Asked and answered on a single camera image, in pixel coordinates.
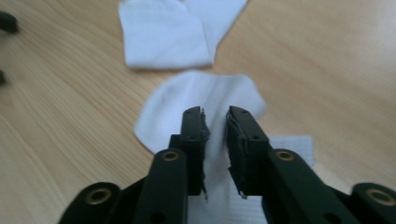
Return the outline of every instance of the white cloth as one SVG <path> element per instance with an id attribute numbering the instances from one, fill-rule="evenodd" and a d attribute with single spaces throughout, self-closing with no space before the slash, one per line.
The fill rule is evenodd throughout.
<path id="1" fill-rule="evenodd" d="M 265 102 L 249 77 L 214 76 L 188 71 L 166 81 L 152 93 L 134 126 L 139 140 L 153 153 L 157 153 L 168 147 L 171 134 L 180 133 L 183 111 L 194 106 L 205 110 L 205 122 L 210 130 L 204 161 L 208 201 L 203 195 L 189 197 L 190 224 L 264 221 L 259 199 L 242 200 L 228 172 L 230 163 L 224 134 L 225 116 L 230 105 L 245 108 L 255 118 L 260 117 L 265 110 Z M 311 155 L 310 141 L 300 138 L 291 140 L 286 139 L 283 144 L 308 142 L 305 152 Z"/>
<path id="2" fill-rule="evenodd" d="M 214 63 L 216 48 L 247 0 L 125 0 L 119 5 L 125 62 L 183 69 Z"/>

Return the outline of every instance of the white napkin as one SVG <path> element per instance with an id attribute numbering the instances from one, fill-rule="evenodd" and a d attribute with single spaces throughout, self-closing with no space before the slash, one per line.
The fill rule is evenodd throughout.
<path id="1" fill-rule="evenodd" d="M 125 0 L 119 5 L 125 62 L 133 68 L 213 64 L 247 0 Z"/>
<path id="2" fill-rule="evenodd" d="M 188 71 L 166 81 L 152 93 L 134 127 L 139 140 L 153 153 L 157 153 L 168 147 L 171 134 L 180 133 L 183 111 L 194 106 L 205 110 L 206 125 L 211 132 L 205 145 L 204 161 L 208 201 L 203 195 L 189 197 L 190 224 L 264 221 L 258 199 L 249 197 L 248 200 L 242 200 L 228 172 L 230 163 L 224 134 L 225 115 L 230 105 L 245 108 L 255 118 L 265 110 L 265 102 L 249 77 L 214 76 Z M 312 160 L 312 156 L 309 157 L 309 137 L 306 139 L 285 139 L 284 143 L 292 143 L 293 146 L 295 143 L 308 143 L 303 148 L 307 149 L 307 158 Z"/>

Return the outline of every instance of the black object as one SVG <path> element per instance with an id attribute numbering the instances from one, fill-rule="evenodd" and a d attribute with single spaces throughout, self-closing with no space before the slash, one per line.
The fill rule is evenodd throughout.
<path id="1" fill-rule="evenodd" d="M 248 111 L 227 114 L 230 173 L 243 196 L 261 195 L 269 224 L 396 223 L 396 192 L 364 183 L 346 195 L 325 185 L 295 152 L 272 149 Z"/>
<path id="2" fill-rule="evenodd" d="M 12 34 L 17 33 L 19 31 L 17 19 L 6 12 L 0 12 L 0 30 Z"/>
<path id="3" fill-rule="evenodd" d="M 364 183 L 347 195 L 328 187 L 298 154 L 272 149 L 248 111 L 230 106 L 226 119 L 233 181 L 244 197 L 262 196 L 269 224 L 396 223 L 392 189 Z M 208 135 L 201 108 L 186 110 L 181 134 L 155 155 L 146 178 L 124 190 L 110 183 L 85 188 L 60 224 L 187 223 L 187 196 L 205 191 Z"/>
<path id="4" fill-rule="evenodd" d="M 6 77 L 4 76 L 4 72 L 0 71 L 0 85 L 6 84 Z"/>
<path id="5" fill-rule="evenodd" d="M 209 131 L 199 106 L 183 113 L 180 134 L 157 153 L 148 175 L 127 189 L 111 183 L 85 188 L 60 224 L 187 223 L 187 196 L 204 187 L 203 161 Z"/>

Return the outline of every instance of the tabletop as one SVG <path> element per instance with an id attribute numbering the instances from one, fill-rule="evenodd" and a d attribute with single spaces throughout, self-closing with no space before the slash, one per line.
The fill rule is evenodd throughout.
<path id="1" fill-rule="evenodd" d="M 125 65 L 116 0 L 2 0 L 0 223 L 56 223 L 88 185 L 125 188 L 153 155 L 132 127 L 180 71 Z M 314 170 L 344 192 L 396 189 L 396 2 L 251 0 L 219 44 L 214 74 L 246 74 L 268 134 L 312 135 Z"/>

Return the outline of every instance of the wooden table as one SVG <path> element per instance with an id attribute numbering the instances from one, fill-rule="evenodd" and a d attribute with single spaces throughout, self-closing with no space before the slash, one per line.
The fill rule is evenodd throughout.
<path id="1" fill-rule="evenodd" d="M 152 155 L 132 131 L 176 72 L 123 59 L 115 0 L 2 0 L 21 32 L 0 34 L 0 223 L 56 223 L 91 183 L 122 188 Z M 219 45 L 216 74 L 247 74 L 268 134 L 310 134 L 315 170 L 349 192 L 396 189 L 396 2 L 252 0 Z"/>

